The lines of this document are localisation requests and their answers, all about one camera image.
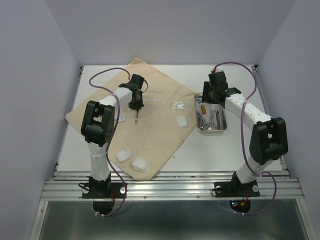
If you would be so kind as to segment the white packet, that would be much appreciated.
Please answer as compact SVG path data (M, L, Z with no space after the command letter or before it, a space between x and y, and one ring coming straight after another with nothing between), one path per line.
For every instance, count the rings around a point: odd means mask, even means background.
M155 103L157 100L155 98L145 98L144 103Z

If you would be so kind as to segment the angled steel tweezers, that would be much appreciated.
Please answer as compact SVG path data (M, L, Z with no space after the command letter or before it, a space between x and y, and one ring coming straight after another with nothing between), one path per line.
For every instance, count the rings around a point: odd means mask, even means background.
M139 110L136 111L136 114L135 114L135 118L134 118L134 124L138 124L138 118L139 118Z

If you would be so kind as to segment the clear packet black part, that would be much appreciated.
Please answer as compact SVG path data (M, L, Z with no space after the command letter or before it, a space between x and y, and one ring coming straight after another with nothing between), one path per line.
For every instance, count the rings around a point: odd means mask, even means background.
M119 115L119 119L118 119L118 122L121 123L121 122L124 122L126 120L126 117L124 114L120 114Z

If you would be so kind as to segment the scalpel with brown cap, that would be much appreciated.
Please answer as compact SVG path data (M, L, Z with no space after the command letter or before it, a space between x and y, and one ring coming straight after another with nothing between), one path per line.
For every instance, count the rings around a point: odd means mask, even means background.
M201 109L202 115L206 115L207 114L207 111L206 111L206 108L205 108L204 105L201 105L200 109Z

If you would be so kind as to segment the stainless steel tray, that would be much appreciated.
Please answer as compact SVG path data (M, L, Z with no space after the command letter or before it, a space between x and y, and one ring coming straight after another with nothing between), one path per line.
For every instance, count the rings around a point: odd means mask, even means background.
M202 114L201 105L204 105L205 109L206 109L206 114L202 115L202 116L203 116L204 122L206 124L210 124L211 128L209 130L200 130L197 125L197 112L200 112ZM227 129L225 110L222 106L220 106L219 104L202 102L202 94L201 93L196 93L194 95L194 106L195 106L196 128L200 134L204 134L204 135L221 134L223 131L225 131ZM215 109L218 109L218 111L220 113L220 118L221 118L220 122L223 124L224 130L214 130L214 128L213 128L212 113Z

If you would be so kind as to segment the small clear needle packet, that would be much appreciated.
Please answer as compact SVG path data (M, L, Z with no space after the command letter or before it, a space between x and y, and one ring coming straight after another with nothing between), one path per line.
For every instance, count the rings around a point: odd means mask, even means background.
M173 101L172 102L172 110L184 110L185 103L183 101Z

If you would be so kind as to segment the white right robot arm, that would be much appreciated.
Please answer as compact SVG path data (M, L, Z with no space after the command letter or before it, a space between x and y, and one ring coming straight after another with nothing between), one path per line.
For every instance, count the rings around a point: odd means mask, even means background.
M286 122L281 117L273 118L260 111L244 97L240 90L230 88L223 71L212 72L209 80L203 84L202 101L218 104L240 119L240 134L243 137L243 126L251 130L249 157L243 166L235 172L235 180L230 182L231 192L242 195L248 190L248 183L269 166L272 161L288 153Z

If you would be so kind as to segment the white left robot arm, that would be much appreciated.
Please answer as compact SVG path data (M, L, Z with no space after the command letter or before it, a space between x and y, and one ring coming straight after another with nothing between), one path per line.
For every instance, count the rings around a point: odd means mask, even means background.
M145 83L144 77L133 74L129 82L120 84L109 96L98 101L90 100L86 104L80 133L84 136L90 153L89 183L95 184L94 191L100 197L111 193L107 152L115 133L115 121L119 119L115 114L119 114L123 106L136 112L144 107L142 88Z

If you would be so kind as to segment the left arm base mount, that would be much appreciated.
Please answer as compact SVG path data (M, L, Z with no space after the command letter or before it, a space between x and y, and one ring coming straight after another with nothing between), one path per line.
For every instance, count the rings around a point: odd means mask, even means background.
M78 187L82 190L83 199L93 200L94 214L102 218L115 216L127 198L127 183L112 181L111 174L100 181L90 176L88 182L80 182Z

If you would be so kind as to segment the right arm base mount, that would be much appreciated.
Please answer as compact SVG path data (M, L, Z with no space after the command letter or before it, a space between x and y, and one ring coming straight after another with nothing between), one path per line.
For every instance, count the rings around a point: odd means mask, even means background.
M256 180L241 183L234 172L230 181L215 182L211 195L217 198L231 198L229 200L231 209L244 215L251 209L250 198L259 197L260 191Z

